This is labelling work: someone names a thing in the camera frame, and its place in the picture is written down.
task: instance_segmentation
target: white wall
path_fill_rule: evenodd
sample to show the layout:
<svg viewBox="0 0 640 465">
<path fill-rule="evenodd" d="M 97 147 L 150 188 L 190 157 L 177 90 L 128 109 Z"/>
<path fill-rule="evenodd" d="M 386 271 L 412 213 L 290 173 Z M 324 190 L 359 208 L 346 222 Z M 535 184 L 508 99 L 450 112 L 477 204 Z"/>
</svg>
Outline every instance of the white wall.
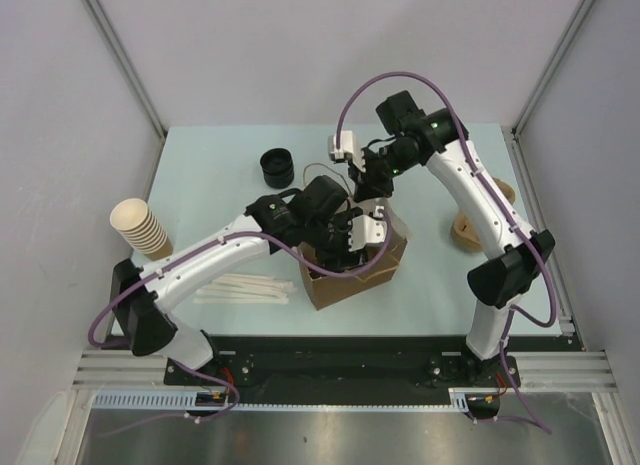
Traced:
<svg viewBox="0 0 640 465">
<path fill-rule="evenodd" d="M 333 123 L 380 72 L 512 125 L 579 0 L 102 0 L 167 125 Z M 380 85 L 374 107 L 407 80 Z M 426 109 L 440 103 L 412 87 Z"/>
<path fill-rule="evenodd" d="M 0 462 L 71 384 L 159 150 L 79 0 L 0 0 Z"/>
<path fill-rule="evenodd" d="M 640 430 L 640 0 L 601 0 L 523 133 L 578 326 Z"/>
</svg>

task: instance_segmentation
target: wire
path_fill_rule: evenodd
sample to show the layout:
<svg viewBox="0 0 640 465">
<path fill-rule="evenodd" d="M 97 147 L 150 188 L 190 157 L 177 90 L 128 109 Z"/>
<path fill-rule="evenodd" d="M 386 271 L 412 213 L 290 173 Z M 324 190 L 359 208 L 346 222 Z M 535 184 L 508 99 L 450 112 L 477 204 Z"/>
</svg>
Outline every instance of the wire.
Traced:
<svg viewBox="0 0 640 465">
<path fill-rule="evenodd" d="M 117 435 L 118 433 L 122 433 L 122 432 L 125 432 L 127 430 L 131 430 L 132 428 L 141 427 L 143 425 L 147 425 L 149 423 L 156 422 L 158 420 L 164 420 L 165 418 L 178 418 L 178 417 L 187 418 L 187 419 L 191 418 L 191 419 L 193 419 L 194 423 L 196 423 L 196 424 L 203 423 L 203 422 L 210 422 L 211 420 L 216 420 L 218 418 L 224 417 L 225 415 L 229 414 L 231 412 L 231 410 L 233 410 L 240 403 L 240 392 L 238 392 L 238 389 L 233 385 L 233 383 L 232 383 L 233 378 L 231 378 L 231 380 L 227 382 L 227 381 L 221 380 L 219 378 L 212 377 L 211 375 L 206 375 L 204 373 L 200 373 L 200 372 L 198 372 L 196 370 L 193 370 L 193 369 L 187 367 L 186 365 L 184 365 L 184 364 L 182 364 L 180 362 L 174 362 L 174 363 L 179 368 L 184 370 L 185 372 L 187 372 L 187 373 L 189 373 L 189 374 L 191 374 L 191 375 L 193 375 L 193 376 L 195 376 L 197 378 L 201 378 L 203 380 L 208 380 L 210 382 L 214 382 L 214 383 L 217 383 L 219 385 L 222 385 L 222 386 L 226 387 L 229 392 L 233 392 L 233 395 L 234 395 L 233 403 L 227 405 L 222 410 L 216 411 L 212 415 L 209 415 L 207 417 L 194 417 L 194 416 L 190 415 L 188 410 L 186 412 L 184 412 L 184 413 L 181 413 L 181 412 L 162 413 L 160 415 L 154 415 L 153 417 L 145 418 L 143 420 L 139 420 L 137 422 L 130 423 L 128 425 L 124 425 L 123 427 L 119 427 L 119 428 L 116 428 L 114 430 L 110 430 L 108 432 L 98 433 L 98 434 L 96 434 L 96 436 L 100 437 L 100 438 L 111 437 L 113 435 Z"/>
<path fill-rule="evenodd" d="M 307 170 L 309 170 L 309 168 L 311 168 L 313 166 L 324 167 L 328 171 L 333 173 L 334 175 L 337 175 L 338 177 L 340 177 L 342 179 L 342 183 L 344 183 L 344 187 L 347 189 L 347 192 L 349 192 L 349 196 L 353 197 L 353 192 L 351 191 L 351 187 L 349 187 L 349 182 L 347 182 L 347 179 L 344 178 L 344 175 L 342 175 L 340 172 L 336 172 L 331 167 L 325 165 L 324 163 L 320 163 L 320 162 L 313 162 L 313 163 L 310 163 L 309 165 L 307 165 L 306 167 L 304 167 L 304 170 L 302 171 L 302 186 L 303 187 L 305 187 L 305 188 L 307 187 L 307 180 L 306 180 Z"/>
<path fill-rule="evenodd" d="M 235 382 L 233 381 L 233 375 L 231 375 L 231 370 L 229 370 L 227 367 L 222 369 L 222 373 L 224 373 L 227 376 L 227 381 L 231 384 L 234 385 Z"/>
<path fill-rule="evenodd" d="M 376 138 L 375 140 L 371 140 L 369 143 L 367 143 L 367 145 L 364 148 L 371 148 L 372 145 L 375 145 L 376 143 L 386 143 L 386 142 L 391 142 L 393 140 L 395 140 L 396 137 L 389 137 L 389 138 Z"/>
<path fill-rule="evenodd" d="M 380 80 L 384 80 L 386 78 L 392 78 L 392 77 L 406 77 L 406 78 L 411 78 L 413 80 L 417 80 L 417 81 L 425 84 L 426 86 L 428 86 L 431 90 L 433 90 L 436 93 L 436 95 L 438 95 L 438 97 L 440 97 L 440 100 L 442 100 L 442 102 L 444 103 L 444 106 L 447 108 L 447 110 L 449 110 L 449 113 L 451 114 L 451 119 L 453 121 L 453 124 L 455 126 L 456 132 L 458 134 L 458 141 L 460 143 L 460 147 L 462 148 L 462 152 L 464 154 L 465 161 L 469 165 L 469 168 L 471 169 L 472 173 L 475 176 L 478 177 L 478 180 L 480 181 L 480 183 L 482 183 L 482 186 L 485 188 L 487 193 L 491 196 L 491 198 L 494 201 L 494 203 L 498 206 L 498 208 L 500 209 L 500 211 L 504 215 L 505 220 L 507 221 L 507 223 L 509 224 L 511 229 L 515 231 L 515 233 L 518 236 L 518 238 L 525 244 L 527 249 L 531 252 L 531 255 L 533 256 L 533 258 L 534 258 L 534 260 L 536 262 L 536 265 L 537 265 L 538 269 L 540 270 L 540 273 L 542 274 L 542 277 L 544 279 L 544 283 L 545 283 L 546 288 L 547 288 L 547 294 L 549 295 L 549 307 L 550 307 L 549 320 L 547 320 L 546 322 L 543 322 L 542 320 L 539 320 L 539 319 L 535 318 L 533 315 L 531 315 L 529 312 L 527 312 L 523 308 L 519 307 L 518 305 L 511 305 L 510 310 L 509 310 L 509 315 L 507 317 L 507 322 L 506 322 L 504 331 L 502 333 L 502 338 L 501 338 L 501 341 L 500 341 L 500 361 L 502 362 L 502 366 L 505 369 L 505 373 L 507 375 L 507 379 L 509 380 L 511 386 L 513 387 L 514 391 L 516 392 L 516 395 L 520 399 L 520 402 L 522 403 L 524 408 L 527 410 L 529 415 L 533 418 L 533 420 L 529 420 L 529 419 L 526 419 L 526 418 L 523 418 L 523 417 L 497 417 L 497 420 L 489 419 L 489 421 L 521 421 L 521 422 L 525 422 L 525 423 L 529 423 L 529 424 L 535 425 L 535 426 L 541 428 L 542 430 L 544 430 L 545 432 L 551 433 L 551 429 L 549 429 L 546 425 L 544 425 L 544 423 L 542 423 L 542 421 L 538 418 L 538 416 L 533 412 L 531 407 L 528 405 L 528 403 L 526 402 L 524 396 L 522 395 L 522 392 L 520 392 L 520 389 L 518 388 L 517 384 L 515 383 L 515 380 L 513 379 L 511 374 L 509 374 L 508 365 L 507 365 L 507 359 L 506 359 L 506 353 L 505 353 L 505 350 L 504 350 L 504 344 L 507 341 L 507 338 L 509 336 L 509 330 L 511 329 L 511 324 L 513 322 L 513 314 L 514 314 L 514 312 L 521 313 L 525 318 L 527 318 L 531 322 L 535 323 L 539 327 L 550 328 L 555 323 L 556 318 L 557 318 L 557 313 L 558 313 L 558 304 L 556 303 L 556 297 L 555 297 L 555 293 L 554 293 L 554 290 L 553 290 L 553 282 L 551 281 L 551 275 L 549 274 L 549 271 L 547 270 L 547 267 L 545 266 L 544 260 L 542 260 L 542 257 L 540 256 L 540 253 L 538 253 L 538 250 L 536 250 L 536 248 L 533 246 L 533 244 L 529 240 L 529 237 L 527 237 L 524 234 L 524 232 L 522 230 L 520 230 L 520 228 L 518 227 L 518 224 L 516 223 L 515 219 L 513 218 L 511 213 L 509 212 L 509 209 L 507 208 L 507 206 L 503 202 L 502 198 L 500 197 L 500 194 L 493 189 L 493 184 L 490 183 L 489 180 L 487 180 L 484 177 L 484 174 L 480 173 L 481 171 L 478 168 L 478 166 L 476 165 L 476 161 L 473 159 L 473 157 L 471 155 L 471 150 L 469 149 L 469 146 L 467 145 L 467 141 L 466 141 L 466 139 L 464 137 L 464 132 L 463 132 L 463 129 L 462 129 L 462 123 L 460 122 L 460 119 L 458 118 L 458 115 L 455 113 L 455 111 L 453 109 L 453 106 L 451 105 L 451 102 L 449 101 L 449 99 L 445 96 L 445 94 L 442 92 L 442 90 L 440 90 L 433 82 L 431 82 L 429 79 L 427 79 L 427 78 L 425 78 L 425 77 L 423 77 L 421 75 L 418 75 L 417 73 L 413 73 L 413 72 L 387 72 L 387 73 L 383 73 L 381 75 L 377 75 L 377 76 L 371 78 L 370 80 L 366 81 L 362 86 L 360 86 L 360 88 L 358 88 L 355 91 L 355 93 L 349 98 L 349 100 L 347 100 L 347 103 L 345 104 L 344 108 L 342 109 L 342 112 L 340 113 L 340 117 L 338 118 L 338 125 L 336 127 L 336 149 L 340 150 L 340 139 L 341 139 L 341 136 L 342 136 L 342 127 L 344 125 L 344 121 L 345 121 L 345 118 L 347 116 L 347 112 L 351 108 L 351 105 L 353 105 L 353 103 L 362 94 L 362 92 L 364 92 L 371 85 L 373 85 L 376 82 L 379 82 Z"/>
<path fill-rule="evenodd" d="M 385 236 L 384 242 L 382 243 L 382 246 L 380 247 L 380 249 L 378 250 L 378 253 L 376 253 L 376 255 L 369 261 L 367 262 L 365 265 L 363 265 L 360 268 L 356 268 L 354 270 L 349 270 L 347 272 L 342 272 L 342 273 L 337 273 L 337 272 L 332 272 L 330 270 L 325 270 L 322 267 L 319 267 L 318 265 L 316 265 L 315 263 L 310 262 L 309 260 L 307 260 L 306 258 L 304 258 L 301 255 L 298 255 L 298 253 L 293 250 L 291 247 L 287 246 L 287 244 L 285 244 L 284 242 L 278 240 L 275 237 L 272 237 L 271 235 L 268 235 L 266 233 L 263 232 L 235 232 L 235 233 L 230 233 L 229 235 L 224 237 L 224 241 L 225 243 L 227 243 L 229 240 L 234 240 L 236 238 L 244 238 L 244 237 L 256 237 L 256 238 L 262 238 L 264 240 L 267 240 L 268 242 L 273 243 L 274 245 L 277 245 L 280 249 L 282 249 L 285 253 L 288 253 L 289 255 L 291 255 L 293 258 L 295 258 L 296 260 L 298 260 L 300 263 L 304 264 L 307 268 L 309 268 L 310 270 L 313 270 L 314 272 L 317 272 L 321 275 L 325 275 L 327 277 L 333 277 L 333 278 L 353 278 L 353 277 L 357 277 L 358 275 L 362 275 L 363 273 L 368 272 L 369 270 L 371 270 L 376 263 L 378 263 L 378 261 L 382 258 L 382 255 L 387 251 L 387 248 L 389 248 L 389 244 L 391 243 L 391 236 L 393 235 L 391 233 L 391 217 L 389 216 L 389 214 L 385 211 L 382 210 L 382 216 L 384 218 L 384 221 L 387 225 L 387 231 L 388 233 Z M 168 263 L 167 265 L 165 265 L 164 267 L 162 267 L 161 273 L 165 274 L 170 272 L 171 270 L 173 270 L 174 268 L 178 267 L 179 265 L 182 265 L 183 263 L 191 260 L 193 257 L 196 257 L 198 255 L 200 255 L 201 253 L 220 245 L 220 240 L 218 238 L 211 240 L 210 242 L 205 243 L 204 245 L 201 245 L 200 247 L 192 250 L 189 253 L 186 253 L 185 255 L 183 255 L 182 257 L 178 258 L 177 260 Z M 111 312 L 113 309 L 115 309 L 125 298 L 129 297 L 132 293 L 134 293 L 136 290 L 142 288 L 144 285 L 146 285 L 147 283 L 151 282 L 152 280 L 155 280 L 156 278 L 158 278 L 158 272 L 153 272 L 152 274 L 146 276 L 145 278 L 141 279 L 140 281 L 134 283 L 132 286 L 130 286 L 129 288 L 127 288 L 124 292 L 120 293 L 120 295 L 116 296 L 113 300 L 111 300 L 109 302 L 109 304 L 98 314 L 98 316 L 96 316 L 96 318 L 93 320 L 93 322 L 91 323 L 91 326 L 89 327 L 89 333 L 87 336 L 87 339 L 89 340 L 89 343 L 96 347 L 96 348 L 100 348 L 100 347 L 114 347 L 116 345 L 123 345 L 123 344 L 127 344 L 127 340 L 116 340 L 114 342 L 109 342 L 109 343 L 105 343 L 105 342 L 99 342 L 95 339 L 95 332 L 98 328 L 98 326 L 100 325 L 100 322 L 102 322 L 102 320 L 104 320 L 104 318 L 109 314 L 109 312 Z"/>
<path fill-rule="evenodd" d="M 498 391 L 500 392 L 498 393 L 498 397 L 503 397 L 509 390 L 509 386 L 507 385 L 505 379 L 502 378 L 502 374 L 500 372 L 496 373 L 496 378 L 498 379 Z"/>
</svg>

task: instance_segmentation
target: metal frame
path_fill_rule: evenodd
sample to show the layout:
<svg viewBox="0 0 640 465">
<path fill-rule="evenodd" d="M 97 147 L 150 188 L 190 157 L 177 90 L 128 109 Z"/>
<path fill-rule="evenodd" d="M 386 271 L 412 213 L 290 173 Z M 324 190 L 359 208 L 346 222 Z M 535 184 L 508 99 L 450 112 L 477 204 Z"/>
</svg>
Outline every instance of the metal frame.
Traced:
<svg viewBox="0 0 640 465">
<path fill-rule="evenodd" d="M 107 48 L 112 53 L 125 80 L 142 106 L 151 126 L 164 143 L 167 132 L 100 0 L 82 0 L 82 2 L 96 23 Z M 505 142 L 516 171 L 516 178 L 524 194 L 525 207 L 530 219 L 538 229 L 545 228 L 544 218 L 520 150 L 518 137 L 539 104 L 541 97 L 551 83 L 596 2 L 597 0 L 580 1 L 515 125 L 503 130 Z M 549 260 L 549 268 L 562 308 L 561 329 L 563 335 L 568 336 L 567 340 L 570 341 L 572 340 L 571 337 L 576 333 L 576 329 L 571 318 L 571 306 L 567 289 L 554 257 Z M 613 463 L 615 465 L 638 463 L 635 457 L 640 456 L 640 454 L 637 445 L 628 433 L 629 425 L 624 407 L 604 352 L 514 352 L 512 355 L 518 360 L 522 380 L 521 389 L 525 393 L 591 392 Z M 161 356 L 138 358 L 133 357 L 128 351 L 86 351 L 83 354 L 74 380 L 73 405 L 55 461 L 56 465 L 73 465 L 76 463 L 81 451 L 82 438 L 88 423 L 91 405 L 99 393 L 102 394 L 101 396 L 107 396 L 109 391 L 123 391 L 125 395 L 129 393 L 140 397 L 147 395 L 162 397 L 177 393 L 186 394 L 185 396 L 189 397 L 193 395 L 193 392 L 202 390 L 198 387 L 165 386 L 163 384 L 165 367 L 166 359 Z M 211 387 L 210 390 L 223 391 L 221 387 Z M 459 397 L 460 393 L 468 391 L 470 389 L 451 389 L 452 406 L 456 405 L 455 397 Z M 150 400 L 145 402 L 143 406 L 153 407 L 155 406 L 154 403 L 156 402 Z M 322 409 L 324 411 L 326 409 L 326 407 L 283 407 L 270 406 L 268 404 L 243 408 L 265 411 L 307 411 L 310 409 Z M 332 409 L 345 410 L 353 408 L 332 407 Z M 367 407 L 366 409 L 384 410 L 382 407 Z M 428 410 L 428 407 L 403 407 L 402 411 L 422 412 L 430 410 Z"/>
<path fill-rule="evenodd" d="M 563 62 L 567 52 L 571 48 L 571 44 L 576 39 L 582 25 L 584 24 L 585 19 L 589 16 L 589 13 L 593 9 L 593 6 L 596 4 L 598 0 L 580 0 L 576 10 L 573 12 L 573 16 L 569 20 L 567 27 L 562 32 L 562 36 L 556 45 L 553 53 L 551 54 L 551 58 L 545 65 L 544 71 L 542 75 L 538 79 L 531 95 L 527 99 L 524 109 L 520 112 L 518 119 L 516 120 L 515 125 L 513 126 L 513 131 L 517 136 L 522 133 L 522 130 L 527 125 L 529 121 L 529 117 L 533 113 L 534 109 L 540 102 L 540 98 L 544 94 L 545 90 L 551 83 L 551 80 L 556 74 L 558 67 Z"/>
<path fill-rule="evenodd" d="M 601 426 L 615 465 L 637 464 L 638 450 L 628 434 L 627 418 L 609 362 L 604 352 L 514 352 L 518 360 L 521 390 L 525 393 L 592 393 Z M 202 391 L 198 387 L 167 387 L 162 383 L 166 358 L 160 355 L 134 357 L 129 351 L 87 350 L 84 352 L 73 384 L 76 394 L 56 465 L 73 465 L 80 454 L 82 437 L 88 423 L 91 404 L 98 393 L 116 391 L 147 397 L 135 408 L 159 409 L 149 397 L 176 396 Z M 211 387 L 211 391 L 223 391 Z M 450 407 L 330 407 L 331 411 L 452 412 L 460 410 L 460 394 L 471 389 L 451 389 Z M 260 411 L 327 411 L 326 406 L 241 407 Z"/>
<path fill-rule="evenodd" d="M 164 144 L 164 139 L 167 136 L 167 131 L 162 125 L 162 121 L 160 120 L 160 116 L 156 111 L 151 99 L 149 98 L 149 94 L 147 93 L 142 80 L 140 80 L 140 76 L 136 71 L 127 51 L 122 46 L 120 38 L 109 20 L 107 16 L 107 12 L 104 7 L 100 3 L 100 0 L 81 0 L 82 3 L 87 8 L 89 15 L 93 19 L 96 24 L 100 35 L 104 39 L 105 45 L 111 52 L 113 58 L 118 65 L 118 68 L 122 72 L 124 79 L 127 84 L 131 88 L 133 95 L 136 100 L 140 103 L 142 110 L 144 111 L 149 123 L 155 130 L 158 138 L 160 138 L 161 142 Z"/>
<path fill-rule="evenodd" d="M 533 186 L 533 181 L 531 180 L 531 175 L 529 174 L 529 169 L 524 160 L 520 141 L 508 127 L 503 127 L 502 134 L 504 136 L 504 141 L 507 144 L 507 151 L 509 152 L 509 158 L 511 159 L 511 164 L 515 171 L 518 186 L 523 194 L 522 201 L 524 203 L 525 210 L 527 211 L 527 215 L 537 230 L 545 230 L 549 227 L 547 227 L 542 214 L 540 201 L 538 200 L 538 196 Z M 558 317 L 558 320 L 560 321 L 560 329 L 562 330 L 563 335 L 567 336 L 577 333 L 580 341 L 584 344 L 585 342 L 583 341 L 583 337 L 580 335 L 573 321 L 573 310 L 569 300 L 569 294 L 567 292 L 564 279 L 562 278 L 562 272 L 558 266 L 558 261 L 554 254 L 551 254 L 549 257 L 549 260 L 547 261 L 547 268 L 551 274 L 553 286 L 558 297 L 558 305 L 560 306 L 560 316 Z"/>
</svg>

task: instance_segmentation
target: black cup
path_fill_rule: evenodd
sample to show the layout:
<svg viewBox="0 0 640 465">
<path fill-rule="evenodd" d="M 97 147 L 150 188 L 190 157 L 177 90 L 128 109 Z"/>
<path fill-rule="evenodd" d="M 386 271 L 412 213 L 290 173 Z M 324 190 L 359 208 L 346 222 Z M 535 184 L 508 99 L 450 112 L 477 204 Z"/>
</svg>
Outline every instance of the black cup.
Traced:
<svg viewBox="0 0 640 465">
<path fill-rule="evenodd" d="M 264 181 L 271 188 L 287 188 L 293 182 L 293 160 L 284 148 L 272 148 L 260 158 Z"/>
</svg>

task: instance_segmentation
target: stainless steel surface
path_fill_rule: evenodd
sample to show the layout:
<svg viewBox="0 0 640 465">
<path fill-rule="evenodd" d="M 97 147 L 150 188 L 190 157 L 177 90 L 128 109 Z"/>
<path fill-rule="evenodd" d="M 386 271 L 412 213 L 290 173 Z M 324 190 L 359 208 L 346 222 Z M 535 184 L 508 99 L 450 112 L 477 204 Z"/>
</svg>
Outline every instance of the stainless steel surface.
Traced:
<svg viewBox="0 0 640 465">
<path fill-rule="evenodd" d="M 160 140 L 164 142 L 166 136 L 166 130 L 162 126 L 160 116 L 156 111 L 147 91 L 145 90 L 138 72 L 136 72 L 129 55 L 122 46 L 118 34 L 116 33 L 107 13 L 100 3 L 100 0 L 82 0 L 91 15 L 91 18 L 95 22 L 100 34 L 104 38 L 105 44 L 111 54 L 113 55 L 118 67 L 122 71 L 127 83 L 131 87 L 131 91 L 138 99 L 140 106 L 145 112 L 145 115 L 149 119 L 151 126 L 158 134 Z"/>
<path fill-rule="evenodd" d="M 616 391 L 604 352 L 515 352 L 512 355 L 518 361 L 522 389 L 526 392 Z M 73 387 L 176 390 L 162 383 L 166 363 L 160 355 L 134 357 L 129 351 L 86 350 Z M 222 391 L 221 387 L 210 389 Z"/>
<path fill-rule="evenodd" d="M 567 28 L 562 34 L 560 41 L 556 45 L 556 48 L 553 51 L 553 54 L 551 55 L 551 58 L 547 62 L 547 65 L 545 66 L 542 76 L 538 80 L 538 83 L 536 83 L 536 86 L 534 87 L 533 92 L 529 96 L 529 99 L 527 100 L 527 103 L 524 109 L 522 110 L 522 112 L 520 113 L 520 116 L 516 120 L 516 123 L 513 127 L 513 129 L 516 132 L 516 135 L 520 135 L 522 133 L 522 130 L 526 126 L 527 121 L 531 116 L 531 113 L 533 112 L 536 105 L 540 101 L 540 97 L 542 97 L 542 94 L 547 89 L 547 86 L 553 79 L 556 71 L 558 70 L 558 67 L 562 63 L 562 60 L 564 59 L 565 55 L 567 54 L 567 51 L 571 47 L 571 44 L 573 43 L 576 36 L 578 35 L 578 32 L 580 31 L 582 24 L 584 23 L 585 19 L 588 17 L 589 12 L 593 8 L 593 5 L 596 3 L 596 1 L 597 0 L 581 0 L 580 1 L 578 7 L 573 13 L 573 16 L 569 20 Z"/>
<path fill-rule="evenodd" d="M 158 412 L 95 410 L 83 465 L 114 464 L 464 464 L 606 465 L 590 394 L 530 397 L 552 436 L 513 423 L 473 425 L 462 414 L 238 412 L 194 425 L 162 419 L 108 438 Z M 515 397 L 502 413 L 521 414 Z"/>
</svg>

